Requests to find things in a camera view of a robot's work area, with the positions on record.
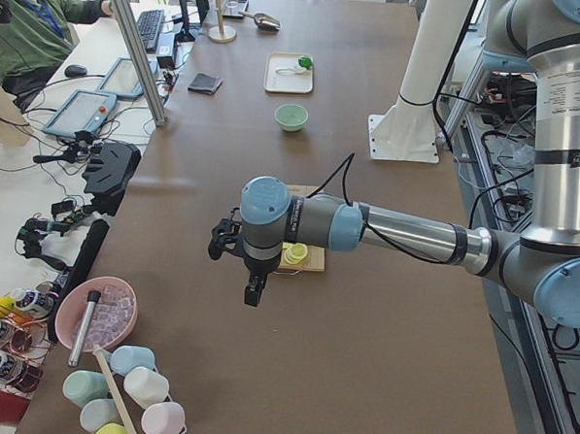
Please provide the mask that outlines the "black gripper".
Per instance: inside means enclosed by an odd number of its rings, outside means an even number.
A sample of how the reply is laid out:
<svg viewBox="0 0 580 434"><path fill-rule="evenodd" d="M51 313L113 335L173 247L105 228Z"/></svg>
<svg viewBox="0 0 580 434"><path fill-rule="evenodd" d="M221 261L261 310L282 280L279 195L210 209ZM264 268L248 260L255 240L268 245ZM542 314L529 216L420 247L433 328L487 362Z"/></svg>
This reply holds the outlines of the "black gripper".
<svg viewBox="0 0 580 434"><path fill-rule="evenodd" d="M249 270L249 280L244 290L244 302L251 307L257 307L261 291L265 288L267 277L275 271L275 259L253 259L246 256L244 263Z"/></svg>

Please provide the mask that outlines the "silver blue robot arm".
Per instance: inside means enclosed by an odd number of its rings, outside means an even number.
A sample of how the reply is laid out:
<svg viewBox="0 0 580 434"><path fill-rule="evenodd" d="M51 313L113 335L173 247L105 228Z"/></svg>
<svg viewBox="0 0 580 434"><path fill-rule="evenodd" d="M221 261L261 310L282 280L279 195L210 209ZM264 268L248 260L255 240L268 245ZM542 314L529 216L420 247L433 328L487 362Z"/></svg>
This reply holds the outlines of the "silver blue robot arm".
<svg viewBox="0 0 580 434"><path fill-rule="evenodd" d="M524 58L537 76L532 221L521 233L461 227L320 193L293 196L273 177L242 192L239 253L257 306L286 242L391 246L493 281L540 314L580 328L580 0L493 0L487 52Z"/></svg>

